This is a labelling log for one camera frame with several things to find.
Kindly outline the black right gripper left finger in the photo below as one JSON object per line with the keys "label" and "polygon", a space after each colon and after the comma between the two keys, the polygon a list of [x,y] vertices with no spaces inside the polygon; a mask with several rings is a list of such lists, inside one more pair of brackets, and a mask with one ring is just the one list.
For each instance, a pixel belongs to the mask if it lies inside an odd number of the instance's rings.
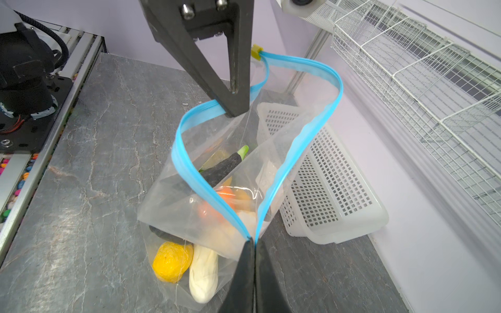
{"label": "black right gripper left finger", "polygon": [[245,242],[230,289],[219,313],[252,313],[254,310],[255,250],[252,239]]}

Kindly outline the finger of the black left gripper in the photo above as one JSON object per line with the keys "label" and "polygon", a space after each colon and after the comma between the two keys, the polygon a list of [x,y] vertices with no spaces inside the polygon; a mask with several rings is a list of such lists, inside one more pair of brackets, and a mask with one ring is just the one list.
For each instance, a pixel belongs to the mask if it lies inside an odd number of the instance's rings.
{"label": "finger of the black left gripper", "polygon": [[254,1],[140,3],[154,39],[227,115],[250,106]]}

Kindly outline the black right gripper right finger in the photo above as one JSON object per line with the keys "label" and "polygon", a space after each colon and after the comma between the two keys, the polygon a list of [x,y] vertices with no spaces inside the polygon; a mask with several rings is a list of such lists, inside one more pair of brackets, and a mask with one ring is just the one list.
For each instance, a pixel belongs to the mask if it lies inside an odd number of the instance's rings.
{"label": "black right gripper right finger", "polygon": [[263,241],[257,243],[255,261],[256,312],[292,312]]}

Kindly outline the yellow toy lemon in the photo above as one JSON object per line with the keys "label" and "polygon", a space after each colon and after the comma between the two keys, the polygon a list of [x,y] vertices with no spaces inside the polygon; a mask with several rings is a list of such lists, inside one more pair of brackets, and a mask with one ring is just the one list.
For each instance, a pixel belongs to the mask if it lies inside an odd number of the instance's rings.
{"label": "yellow toy lemon", "polygon": [[193,254],[191,244],[179,245],[167,241],[159,247],[152,269],[160,281],[176,284],[190,267]]}

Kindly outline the orange toy fruit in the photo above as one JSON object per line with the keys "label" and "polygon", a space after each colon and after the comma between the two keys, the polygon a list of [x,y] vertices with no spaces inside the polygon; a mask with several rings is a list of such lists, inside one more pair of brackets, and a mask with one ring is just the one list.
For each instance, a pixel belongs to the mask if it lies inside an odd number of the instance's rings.
{"label": "orange toy fruit", "polygon": [[233,211],[237,207],[237,192],[229,186],[220,186],[216,189],[216,193],[220,198],[220,202],[203,201],[198,207],[198,216],[203,222],[225,222],[225,216],[220,212],[223,208],[222,203],[229,206]]}

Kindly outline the clear zip top bag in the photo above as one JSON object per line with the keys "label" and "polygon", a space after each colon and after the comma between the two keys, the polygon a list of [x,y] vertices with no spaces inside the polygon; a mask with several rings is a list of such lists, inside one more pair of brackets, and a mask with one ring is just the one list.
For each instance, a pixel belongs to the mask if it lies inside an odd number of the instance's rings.
{"label": "clear zip top bag", "polygon": [[161,293],[204,308],[279,210],[307,149],[343,96],[330,66],[258,51],[236,117],[215,100],[189,110],[138,210]]}

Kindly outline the beige toy garlic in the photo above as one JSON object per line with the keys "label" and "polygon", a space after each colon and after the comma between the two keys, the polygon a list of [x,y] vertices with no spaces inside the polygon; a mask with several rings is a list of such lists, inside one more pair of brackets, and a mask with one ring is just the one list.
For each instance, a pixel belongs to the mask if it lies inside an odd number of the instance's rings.
{"label": "beige toy garlic", "polygon": [[[257,214],[250,211],[238,211],[237,216],[254,239],[256,235]],[[239,260],[246,241],[247,237],[242,236],[235,227],[229,222],[224,221],[209,230],[206,236],[206,247],[225,258]]]}

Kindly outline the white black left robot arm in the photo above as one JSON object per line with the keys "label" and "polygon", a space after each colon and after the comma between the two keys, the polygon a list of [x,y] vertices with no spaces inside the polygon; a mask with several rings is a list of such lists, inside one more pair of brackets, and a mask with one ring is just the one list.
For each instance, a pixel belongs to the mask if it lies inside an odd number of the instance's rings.
{"label": "white black left robot arm", "polygon": [[[154,39],[211,99],[232,117],[250,106],[254,1],[141,1]],[[227,39],[230,87],[197,47],[222,33]],[[44,77],[62,67],[69,50],[53,31],[1,4],[1,100],[20,115],[48,109]]]}

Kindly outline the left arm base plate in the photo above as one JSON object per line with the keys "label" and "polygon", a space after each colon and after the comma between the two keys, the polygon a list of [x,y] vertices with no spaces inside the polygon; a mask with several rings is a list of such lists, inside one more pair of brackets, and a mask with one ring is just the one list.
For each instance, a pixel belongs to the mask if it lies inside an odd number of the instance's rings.
{"label": "left arm base plate", "polygon": [[47,110],[28,114],[25,105],[14,110],[1,103],[2,153],[38,153],[43,149],[65,101],[69,98],[73,81],[70,78],[54,76],[44,78],[43,82],[46,89],[42,94],[42,102],[51,100],[51,106]]}

